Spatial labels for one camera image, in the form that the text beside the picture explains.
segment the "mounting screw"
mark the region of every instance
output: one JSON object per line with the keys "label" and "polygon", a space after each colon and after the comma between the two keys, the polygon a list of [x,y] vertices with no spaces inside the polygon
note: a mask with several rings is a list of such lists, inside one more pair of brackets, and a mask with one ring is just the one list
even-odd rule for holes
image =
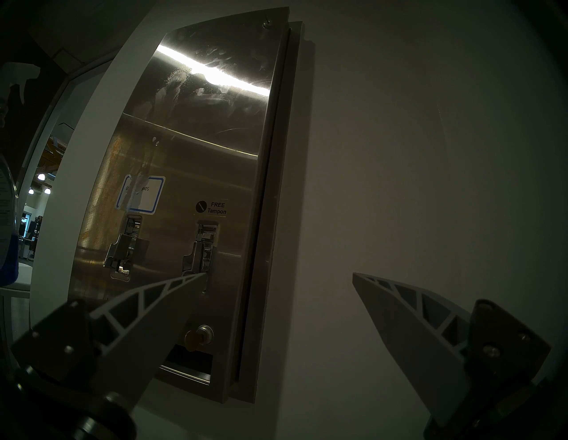
{"label": "mounting screw", "polygon": [[491,359],[497,359],[501,356],[501,351],[497,347],[493,347],[493,345],[486,345],[483,347],[483,352]]}
{"label": "mounting screw", "polygon": [[264,15],[264,23],[262,24],[264,29],[270,29],[272,27],[272,22],[268,19],[268,16]]}

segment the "blue liquid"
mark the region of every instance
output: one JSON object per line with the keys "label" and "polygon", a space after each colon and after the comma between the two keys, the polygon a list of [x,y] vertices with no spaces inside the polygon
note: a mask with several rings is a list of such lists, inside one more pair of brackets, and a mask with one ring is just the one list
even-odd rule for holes
{"label": "blue liquid", "polygon": [[13,233],[6,254],[6,261],[0,269],[0,287],[15,283],[18,279],[18,235]]}

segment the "stainless steel panel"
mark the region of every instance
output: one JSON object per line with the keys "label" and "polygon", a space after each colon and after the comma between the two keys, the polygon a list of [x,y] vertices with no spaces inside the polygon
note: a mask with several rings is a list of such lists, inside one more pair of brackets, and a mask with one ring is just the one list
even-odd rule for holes
{"label": "stainless steel panel", "polygon": [[256,398],[256,381],[286,153],[286,136],[290,122],[296,62],[302,33],[302,22],[290,23],[290,37],[286,48],[286,59],[270,147],[249,295],[246,298],[247,302],[241,307],[242,325],[238,326],[241,333],[237,336],[241,340],[241,346],[240,351],[235,353],[237,358],[234,362],[235,377],[238,380],[231,385],[229,395],[247,402],[254,402]]}
{"label": "stainless steel panel", "polygon": [[[185,329],[206,324],[215,332],[200,349],[212,355],[210,381],[203,375],[180,383],[188,374],[172,372],[171,364],[158,375],[219,401],[227,398],[241,295],[249,283],[287,16],[287,8],[249,12],[164,37],[109,143],[73,263],[69,297],[82,297],[93,309],[125,290],[181,275],[198,224],[217,225],[207,290],[188,311]],[[119,200],[127,175],[131,183]],[[150,176],[165,180],[155,213],[135,212],[141,215],[136,243],[145,245],[130,249],[128,277],[116,276],[103,267],[107,252]],[[208,204],[203,212],[201,201]],[[212,202],[225,205],[216,209]]]}

